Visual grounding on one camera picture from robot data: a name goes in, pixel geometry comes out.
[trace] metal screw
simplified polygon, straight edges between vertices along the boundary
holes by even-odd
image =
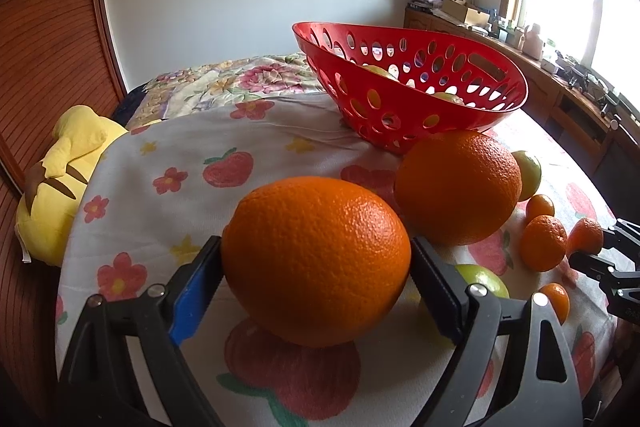
[[[164,290],[163,284],[152,284],[146,289],[146,294],[149,295],[149,297],[158,298],[164,295]]]
[[[486,289],[486,286],[483,286],[481,284],[476,283],[469,286],[469,293],[471,293],[471,295],[473,295],[474,297],[484,297],[487,292],[488,290]]]
[[[102,297],[102,295],[100,295],[99,293],[95,293],[86,300],[86,303],[91,308],[97,308],[102,304],[103,300],[104,300],[104,297]]]
[[[549,297],[547,297],[543,293],[536,292],[533,294],[533,302],[535,302],[535,304],[537,304],[538,306],[543,307],[549,304]]]

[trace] cardboard box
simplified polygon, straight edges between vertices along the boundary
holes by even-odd
[[[440,8],[444,13],[472,26],[484,27],[489,21],[489,14],[480,11],[476,6],[463,1],[443,0]]]

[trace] floral bedspread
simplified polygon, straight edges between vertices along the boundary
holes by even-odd
[[[324,91],[302,52],[225,60],[165,73],[149,82],[145,90],[128,129],[265,96]]]

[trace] navel orange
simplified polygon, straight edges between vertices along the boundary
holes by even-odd
[[[529,269],[546,272],[564,259],[566,231],[559,219],[534,217],[520,238],[520,258]]]
[[[394,305],[409,270],[399,217],[366,188],[288,178],[246,195],[222,233],[229,288],[262,327],[286,341],[351,341]]]
[[[522,182],[513,155],[476,131],[419,141],[396,174],[396,201],[407,222],[432,243],[470,245],[509,219]]]

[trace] yellow star print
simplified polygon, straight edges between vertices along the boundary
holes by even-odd
[[[140,148],[140,154],[143,156],[156,150],[156,142],[144,142]]]
[[[196,254],[200,251],[200,247],[191,242],[191,234],[188,233],[184,236],[180,245],[173,245],[169,251],[175,257],[178,265],[182,266],[195,259]]]
[[[316,147],[306,138],[296,136],[291,143],[285,147],[285,149],[287,151],[295,151],[297,154],[304,154],[305,152],[316,150]]]

